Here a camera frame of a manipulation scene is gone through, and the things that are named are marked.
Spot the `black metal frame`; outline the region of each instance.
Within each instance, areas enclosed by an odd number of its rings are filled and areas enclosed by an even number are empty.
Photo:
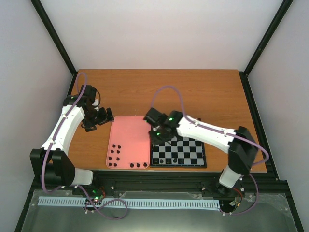
[[[74,87],[77,71],[75,70],[40,0],[31,0],[31,2],[35,7],[36,11],[38,12],[42,22],[44,23],[46,29],[48,30],[60,54],[62,55],[68,69],[72,73],[72,82],[68,92],[68,94],[71,94],[72,89]],[[261,118],[256,108],[254,97],[252,95],[248,76],[251,70],[253,69],[254,65],[258,61],[259,57],[261,56],[271,36],[273,35],[279,23],[283,19],[285,13],[292,4],[292,2],[293,0],[282,1],[280,8],[278,9],[267,31],[265,32],[260,44],[258,45],[252,58],[250,59],[245,71],[239,72],[239,76],[247,98],[248,106],[251,112],[251,116],[253,119],[259,143],[269,153],[270,153],[269,145],[263,129]],[[259,186],[259,191],[265,193],[284,193],[287,197],[287,201],[298,231],[300,232],[304,231],[288,183],[286,181],[279,180],[278,173],[276,171],[275,163],[271,153],[270,153],[270,159],[266,163],[266,168],[267,173],[253,174]],[[115,197],[118,197],[119,193],[123,193],[125,191],[141,191],[141,190],[202,192],[201,185],[203,182],[211,181],[214,178],[218,177],[218,173],[189,173],[189,172],[167,173],[167,172],[94,171],[94,175],[95,175],[94,182],[104,186],[107,195],[113,195]],[[249,177],[244,177],[242,182],[247,192],[255,192],[255,186]],[[95,186],[85,186],[85,188],[86,190],[88,190],[88,192],[91,192],[95,188]],[[33,195],[33,191],[36,189],[42,189],[42,188],[41,185],[34,180],[31,189],[29,191],[25,206],[21,213],[20,219],[18,221],[17,227],[15,229],[16,232],[19,232],[22,229],[26,213],[31,201],[31,197]],[[73,192],[76,194],[82,194],[79,192],[78,188],[74,189]]]

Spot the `pink tray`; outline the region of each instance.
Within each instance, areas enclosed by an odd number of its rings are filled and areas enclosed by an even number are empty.
[[[142,116],[116,116],[112,122],[106,165],[111,169],[145,169],[150,163],[150,125]]]

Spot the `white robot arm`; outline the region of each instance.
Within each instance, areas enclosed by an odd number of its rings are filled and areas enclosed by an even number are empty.
[[[227,153],[228,165],[220,176],[218,188],[230,189],[242,175],[249,174],[257,149],[246,142],[226,135],[227,133],[238,135],[254,142],[253,137],[246,128],[239,127],[237,130],[220,128],[198,121],[190,116],[186,117],[177,111],[172,111],[167,116],[151,108],[144,120],[152,126],[149,131],[152,143],[154,145],[162,144],[174,136],[182,136],[205,142]],[[223,131],[223,133],[206,130],[198,125]]]
[[[105,110],[98,107],[99,102],[95,100],[96,91],[92,86],[86,86],[83,96],[73,108],[72,105],[78,95],[69,95],[64,100],[61,116],[53,132],[40,149],[33,149],[30,154],[32,168],[38,180],[42,174],[43,158],[52,143],[45,169],[45,182],[63,186],[90,185],[92,183],[93,172],[75,168],[68,158],[68,153],[72,138],[81,122],[82,127],[86,132],[89,132],[95,130],[96,125],[113,121],[110,108]],[[63,117],[66,119],[58,128]]]

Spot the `chessboard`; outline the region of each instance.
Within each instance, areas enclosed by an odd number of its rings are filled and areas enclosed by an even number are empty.
[[[174,137],[162,145],[150,147],[151,167],[206,167],[204,143],[186,137]]]

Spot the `wooden tabletop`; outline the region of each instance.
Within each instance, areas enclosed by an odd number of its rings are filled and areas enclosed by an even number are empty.
[[[162,86],[180,90],[186,113],[202,121],[224,128],[244,126],[257,140],[237,70],[79,70],[88,76],[88,85],[101,93],[101,107],[112,109],[114,116],[144,116],[150,109],[154,93]],[[163,90],[154,107],[162,113],[181,111],[177,94]],[[111,170],[106,155],[111,123],[97,126],[86,133],[78,127],[69,149],[69,158],[76,168]],[[207,168],[147,168],[145,171],[221,172],[227,165],[227,154],[205,144]],[[256,161],[262,160],[259,152]],[[254,172],[266,172],[264,164]]]

